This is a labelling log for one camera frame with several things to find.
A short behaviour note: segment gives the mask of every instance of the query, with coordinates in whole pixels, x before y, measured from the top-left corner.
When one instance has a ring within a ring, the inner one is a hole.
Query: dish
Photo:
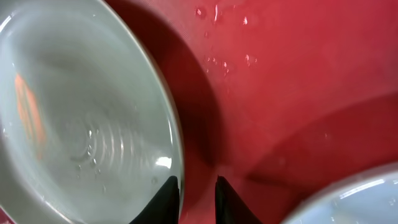
[[[0,205],[16,223],[129,223],[171,175],[177,113],[103,1],[0,3]]]
[[[332,184],[304,202],[283,224],[393,224],[398,213],[398,163]]]

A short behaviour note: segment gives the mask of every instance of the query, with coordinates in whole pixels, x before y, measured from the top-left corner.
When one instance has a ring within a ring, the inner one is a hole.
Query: red tabletop
[[[109,0],[182,122],[181,223],[214,223],[225,176],[264,223],[398,159],[398,1]]]

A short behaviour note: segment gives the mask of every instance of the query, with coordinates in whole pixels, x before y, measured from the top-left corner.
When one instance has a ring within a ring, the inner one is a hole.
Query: red table
[[[185,141],[181,223],[225,176],[264,223],[398,160],[398,1],[109,0],[163,71]]]

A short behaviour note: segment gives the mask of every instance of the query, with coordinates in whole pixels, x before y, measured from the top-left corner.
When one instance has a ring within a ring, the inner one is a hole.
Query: orange object
[[[15,79],[15,89],[19,117],[24,124],[28,139],[32,139],[34,144],[39,146],[37,157],[41,159],[42,146],[45,144],[46,135],[37,107],[36,97],[19,74],[17,74]]]

